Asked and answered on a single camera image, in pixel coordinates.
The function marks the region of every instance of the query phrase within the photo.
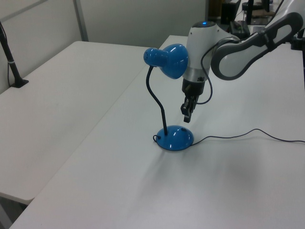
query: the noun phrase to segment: blue desk lamp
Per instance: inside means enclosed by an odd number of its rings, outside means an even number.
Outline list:
[[[155,142],[163,149],[179,151],[188,148],[193,143],[193,134],[183,126],[166,126],[165,112],[162,104],[152,92],[149,85],[149,78],[154,67],[159,67],[161,71],[171,79],[180,78],[186,70],[188,63],[188,53],[182,44],[172,44],[163,50],[149,48],[144,53],[144,61],[150,68],[146,77],[146,86],[149,93],[160,106],[163,129],[155,135]]]

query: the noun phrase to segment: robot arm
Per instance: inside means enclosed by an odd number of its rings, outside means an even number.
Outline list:
[[[211,22],[195,24],[190,30],[186,45],[189,62],[183,75],[182,86],[185,93],[185,101],[181,107],[184,121],[190,122],[198,97],[203,92],[207,76],[201,68],[201,57],[213,44],[219,44],[217,50],[211,50],[203,59],[207,74],[211,66],[217,77],[234,80],[242,76],[256,60],[303,29],[304,21],[305,1],[285,0],[277,15],[264,30],[239,43],[228,43],[228,39],[236,40],[236,37],[222,31]]]

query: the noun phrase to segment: white desk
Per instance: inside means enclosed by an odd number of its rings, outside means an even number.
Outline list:
[[[145,49],[75,42],[0,95],[0,196],[37,196],[144,67]]]
[[[186,43],[170,36],[164,46]],[[258,132],[208,140],[169,153],[152,136],[162,127],[145,87],[144,68],[108,113],[31,202],[12,229],[303,228],[305,145]],[[214,96],[183,123],[182,79],[154,69],[151,87],[169,125],[184,125],[195,141],[260,127],[285,139],[305,139],[302,53],[282,45],[238,80],[211,73]],[[204,96],[209,94],[208,86]]]

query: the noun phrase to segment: blue lamp base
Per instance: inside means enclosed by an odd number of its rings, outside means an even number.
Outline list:
[[[190,147],[194,141],[190,130],[179,125],[170,125],[167,127],[167,135],[164,129],[161,129],[156,137],[157,144],[166,150],[179,151]]]

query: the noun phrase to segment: lamp shade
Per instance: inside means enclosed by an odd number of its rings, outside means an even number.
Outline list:
[[[144,61],[150,66],[159,67],[168,77],[178,79],[186,70],[188,53],[182,44],[172,44],[163,50],[149,48],[144,53]]]

